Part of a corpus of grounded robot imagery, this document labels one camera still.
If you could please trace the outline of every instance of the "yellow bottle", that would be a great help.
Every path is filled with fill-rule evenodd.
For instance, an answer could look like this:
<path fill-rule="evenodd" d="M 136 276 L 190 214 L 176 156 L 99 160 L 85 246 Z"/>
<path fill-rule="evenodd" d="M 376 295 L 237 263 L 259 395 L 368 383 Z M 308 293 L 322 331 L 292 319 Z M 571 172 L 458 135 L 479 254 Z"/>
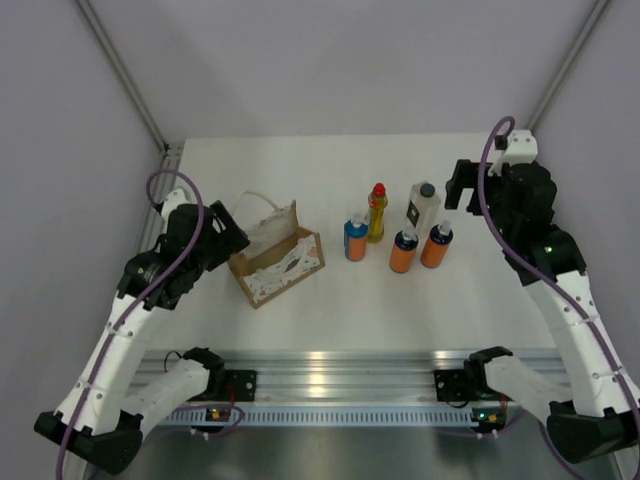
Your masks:
<path fill-rule="evenodd" d="M 382 218 L 384 209 L 389 201 L 384 185 L 376 183 L 373 191 L 369 194 L 369 233 L 367 240 L 369 243 L 378 243 L 384 235 L 384 220 Z"/>

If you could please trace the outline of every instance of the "gray wall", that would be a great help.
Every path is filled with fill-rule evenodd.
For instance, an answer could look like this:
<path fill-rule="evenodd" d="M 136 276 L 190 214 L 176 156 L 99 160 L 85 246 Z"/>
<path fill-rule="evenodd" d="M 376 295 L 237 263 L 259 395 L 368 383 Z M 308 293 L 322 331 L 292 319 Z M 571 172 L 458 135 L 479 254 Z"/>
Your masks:
<path fill-rule="evenodd" d="M 169 140 L 523 122 L 592 0 L 93 0 Z"/>
<path fill-rule="evenodd" d="M 557 223 L 587 261 L 595 300 L 640 381 L 640 2 L 614 2 L 541 125 L 540 161 L 558 184 Z"/>
<path fill-rule="evenodd" d="M 51 479 L 33 423 L 93 350 L 158 154 L 70 1 L 2 7 L 0 476 Z"/>

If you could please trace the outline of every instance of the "white tabletop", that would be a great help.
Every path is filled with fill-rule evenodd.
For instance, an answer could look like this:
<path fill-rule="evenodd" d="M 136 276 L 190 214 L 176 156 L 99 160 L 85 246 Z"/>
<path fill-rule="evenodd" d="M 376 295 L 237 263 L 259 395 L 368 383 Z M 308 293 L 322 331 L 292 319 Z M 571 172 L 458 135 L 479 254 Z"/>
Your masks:
<path fill-rule="evenodd" d="M 428 180 L 444 201 L 444 183 L 459 158 L 475 161 L 483 134 L 194 139 L 180 170 L 206 203 L 229 208 L 242 190 L 278 204 L 297 200 L 300 224 L 320 233 L 326 267 L 254 310 L 223 265 L 182 297 L 151 349 L 195 346 L 237 351 L 408 352 L 554 348 L 546 324 L 506 264 L 481 217 L 441 209 L 454 240 L 430 270 L 418 255 L 403 275 L 389 269 L 393 237 L 404 224 L 411 185 Z M 386 234 L 359 263 L 344 256 L 343 226 L 366 212 L 376 182 L 387 187 Z M 236 215 L 247 227 L 269 213 L 248 197 Z"/>

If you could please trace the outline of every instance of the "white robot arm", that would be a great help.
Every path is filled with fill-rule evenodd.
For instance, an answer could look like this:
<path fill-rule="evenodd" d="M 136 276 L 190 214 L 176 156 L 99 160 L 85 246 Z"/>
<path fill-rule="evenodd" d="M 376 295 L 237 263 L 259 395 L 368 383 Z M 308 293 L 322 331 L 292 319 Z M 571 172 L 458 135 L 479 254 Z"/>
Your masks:
<path fill-rule="evenodd" d="M 133 460 L 149 431 L 181 404 L 203 394 L 221 398 L 229 372 L 220 357 L 201 348 L 189 350 L 170 372 L 127 396 L 149 342 L 182 295 L 202 273 L 249 244 L 220 202 L 204 207 L 199 196 L 198 200 L 198 206 L 191 204 L 184 191 L 176 189 L 156 206 L 167 222 L 166 232 L 152 250 L 127 262 L 111 314 L 84 371 L 58 408 L 38 417 L 36 432 L 63 449 L 58 478 L 64 450 L 117 475 Z"/>
<path fill-rule="evenodd" d="M 546 425 L 567 461 L 578 463 L 637 444 L 640 389 L 602 324 L 575 241 L 552 223 L 556 185 L 535 162 L 535 139 L 525 130 L 497 135 L 505 123 L 513 125 L 513 119 L 496 126 L 480 163 L 458 161 L 447 183 L 445 208 L 457 208 L 462 189 L 474 189 L 467 211 L 489 217 L 506 261 L 547 322 L 571 388 L 550 382 L 502 347 L 471 355 L 462 385 L 458 381 L 445 388 L 457 389 L 457 399 L 496 392 L 508 396 Z M 489 165 L 494 140 L 503 154 Z"/>

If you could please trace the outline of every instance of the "red bottle cap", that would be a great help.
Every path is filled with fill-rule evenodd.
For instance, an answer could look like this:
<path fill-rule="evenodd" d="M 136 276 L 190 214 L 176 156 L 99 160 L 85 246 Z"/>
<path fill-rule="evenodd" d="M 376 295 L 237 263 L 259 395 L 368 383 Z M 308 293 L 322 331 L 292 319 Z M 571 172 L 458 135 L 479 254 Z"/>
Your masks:
<path fill-rule="evenodd" d="M 385 193 L 387 193 L 387 190 L 384 188 L 384 185 L 382 183 L 376 183 L 373 187 L 373 194 L 376 197 L 384 197 Z"/>

